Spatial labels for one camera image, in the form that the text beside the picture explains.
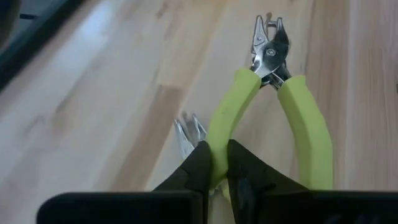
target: flush cutter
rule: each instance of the flush cutter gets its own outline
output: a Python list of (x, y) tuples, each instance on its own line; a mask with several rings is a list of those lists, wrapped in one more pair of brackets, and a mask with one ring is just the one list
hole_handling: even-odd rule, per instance
[[(272, 39), (268, 35), (269, 28), (275, 29)], [(192, 150), (198, 142), (189, 143), (192, 133), (209, 144), (213, 155), (212, 187), (227, 173), (227, 147), (234, 128), (256, 93), (271, 85), (278, 92), (294, 135), (300, 183), (310, 189), (333, 188), (333, 152), (328, 128), (305, 84), (305, 76), (292, 76), (287, 70), (288, 52), (289, 38), (282, 18), (273, 21), (269, 15), (264, 22), (262, 16), (257, 16), (252, 38), (252, 65), (235, 73), (234, 83), (211, 118), (208, 134), (204, 134), (206, 131), (196, 116), (193, 117), (196, 126), (190, 125), (185, 131), (180, 120), (175, 120), (177, 139), (179, 143), (184, 142), (180, 145), (184, 151), (186, 148)]]

